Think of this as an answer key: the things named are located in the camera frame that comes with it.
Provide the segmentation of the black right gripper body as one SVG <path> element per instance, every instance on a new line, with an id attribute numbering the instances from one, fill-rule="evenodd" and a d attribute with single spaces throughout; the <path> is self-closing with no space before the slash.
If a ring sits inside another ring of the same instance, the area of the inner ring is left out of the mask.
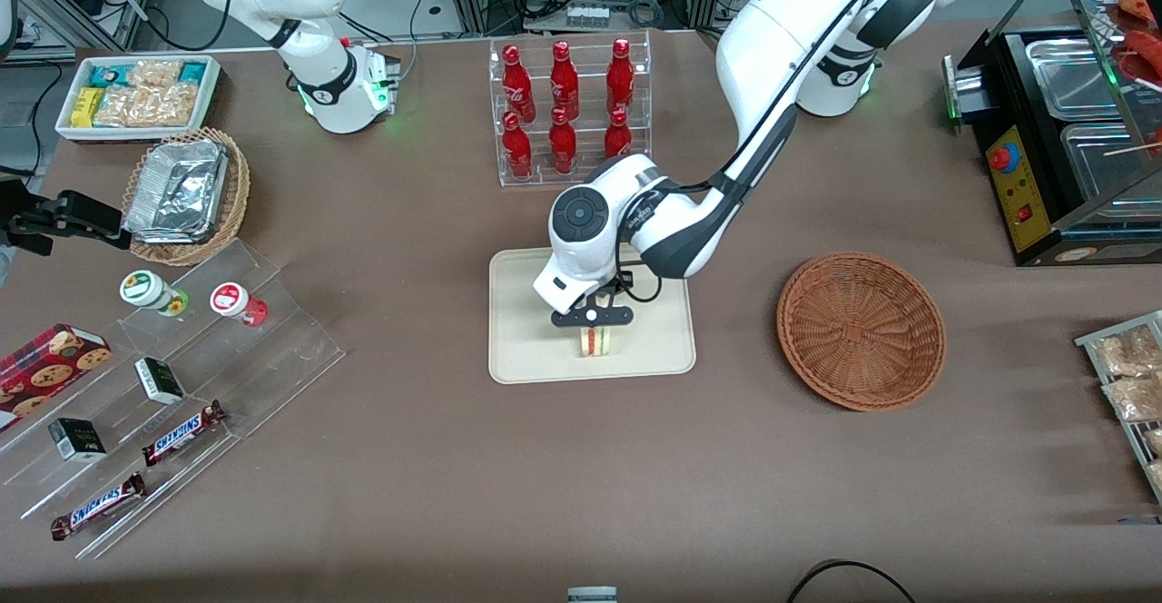
<path id="1" fill-rule="evenodd" d="M 53 252 L 49 235 L 55 221 L 41 203 L 44 199 L 26 191 L 24 182 L 14 178 L 1 182 L 1 246 L 40 256 Z"/>

